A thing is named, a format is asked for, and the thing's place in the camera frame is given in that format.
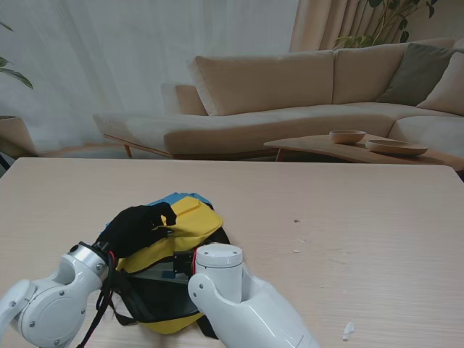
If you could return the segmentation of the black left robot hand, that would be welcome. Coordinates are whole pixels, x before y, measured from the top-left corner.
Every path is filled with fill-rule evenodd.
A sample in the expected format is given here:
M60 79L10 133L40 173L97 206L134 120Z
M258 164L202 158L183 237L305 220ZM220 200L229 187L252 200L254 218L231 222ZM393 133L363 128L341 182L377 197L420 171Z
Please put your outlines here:
M177 215L166 202L129 207L107 225L94 246L112 252L116 258L130 257L167 238L170 227L176 224L176 218Z

